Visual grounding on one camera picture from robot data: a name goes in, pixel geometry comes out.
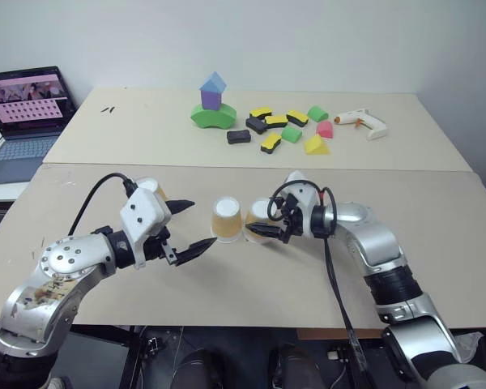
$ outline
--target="tabletop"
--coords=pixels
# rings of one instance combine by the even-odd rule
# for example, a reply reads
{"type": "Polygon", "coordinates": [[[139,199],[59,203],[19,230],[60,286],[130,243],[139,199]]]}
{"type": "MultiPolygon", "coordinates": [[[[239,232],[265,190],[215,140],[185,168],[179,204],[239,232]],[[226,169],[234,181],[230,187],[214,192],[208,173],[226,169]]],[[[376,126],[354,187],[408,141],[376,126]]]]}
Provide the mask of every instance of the tabletop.
{"type": "MultiPolygon", "coordinates": [[[[251,202],[269,196],[290,169],[45,164],[0,224],[0,309],[36,266],[41,251],[64,237],[92,185],[106,173],[154,177],[171,199],[196,205],[168,224],[185,249],[210,236],[211,207],[221,195],[251,202]]],[[[486,327],[486,190],[471,172],[304,169],[339,202],[370,206],[404,249],[422,289],[450,327],[486,327]]],[[[126,201],[110,180],[90,203],[77,234],[119,228],[126,201]]],[[[335,269],[356,328],[382,328],[374,301],[351,257],[332,241],[335,269]]],[[[180,267],[165,260],[103,280],[83,300],[76,323],[341,328],[322,243],[216,242],[180,267]]]]}
{"type": "Polygon", "coordinates": [[[260,151],[271,133],[252,132],[250,143],[230,145],[226,130],[198,128],[190,119],[199,104],[195,90],[96,88],[79,108],[44,159],[46,163],[215,166],[289,169],[389,169],[471,171],[415,95],[324,92],[251,92],[227,90],[223,102],[237,110],[231,130],[245,129],[249,111],[267,105],[274,114],[308,112],[319,105],[333,118],[369,108],[385,121],[389,134],[366,140],[367,129],[334,125],[326,141],[330,155],[306,155],[303,142],[317,123],[302,129],[297,143],[285,140],[272,155],[260,151]]]}

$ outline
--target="white glue gun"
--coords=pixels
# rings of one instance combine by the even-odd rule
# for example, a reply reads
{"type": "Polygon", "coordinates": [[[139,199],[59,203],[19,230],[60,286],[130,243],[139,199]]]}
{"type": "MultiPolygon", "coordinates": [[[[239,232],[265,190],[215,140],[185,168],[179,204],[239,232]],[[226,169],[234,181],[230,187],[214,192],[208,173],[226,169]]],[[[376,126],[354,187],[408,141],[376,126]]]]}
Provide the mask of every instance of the white glue gun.
{"type": "Polygon", "coordinates": [[[369,113],[369,110],[365,108],[341,113],[335,118],[335,123],[355,123],[356,127],[358,127],[360,124],[363,124],[370,129],[370,132],[367,134],[367,140],[373,140],[387,135],[387,125],[385,124],[385,122],[371,115],[369,113]]]}

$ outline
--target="laptop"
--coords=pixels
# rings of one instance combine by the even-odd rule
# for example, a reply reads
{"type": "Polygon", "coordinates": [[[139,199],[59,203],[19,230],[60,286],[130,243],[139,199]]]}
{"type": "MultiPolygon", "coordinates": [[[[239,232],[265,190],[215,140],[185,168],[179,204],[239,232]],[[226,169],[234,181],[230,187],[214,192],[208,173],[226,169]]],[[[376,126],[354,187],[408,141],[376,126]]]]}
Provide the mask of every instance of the laptop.
{"type": "Polygon", "coordinates": [[[74,113],[56,66],[0,73],[0,184],[30,181],[74,113]]]}

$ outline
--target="green arch block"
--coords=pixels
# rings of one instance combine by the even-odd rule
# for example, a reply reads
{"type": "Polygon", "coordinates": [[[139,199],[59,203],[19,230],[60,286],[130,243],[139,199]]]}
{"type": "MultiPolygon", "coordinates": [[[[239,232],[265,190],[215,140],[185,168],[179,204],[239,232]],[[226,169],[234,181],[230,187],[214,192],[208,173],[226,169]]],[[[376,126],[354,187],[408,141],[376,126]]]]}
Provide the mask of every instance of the green arch block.
{"type": "Polygon", "coordinates": [[[236,121],[236,110],[226,104],[222,104],[218,111],[204,109],[201,104],[198,104],[191,112],[191,119],[201,128],[219,127],[227,130],[236,121]]]}

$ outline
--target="yellow triangular block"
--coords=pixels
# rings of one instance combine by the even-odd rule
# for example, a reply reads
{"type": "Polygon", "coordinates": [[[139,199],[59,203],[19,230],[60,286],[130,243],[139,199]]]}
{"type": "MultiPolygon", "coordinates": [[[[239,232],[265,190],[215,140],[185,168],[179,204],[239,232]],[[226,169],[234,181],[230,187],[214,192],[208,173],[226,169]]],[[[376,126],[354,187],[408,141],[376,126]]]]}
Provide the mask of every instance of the yellow triangular block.
{"type": "Polygon", "coordinates": [[[321,135],[316,134],[314,137],[305,141],[305,153],[310,155],[329,154],[330,149],[324,143],[321,135]]]}

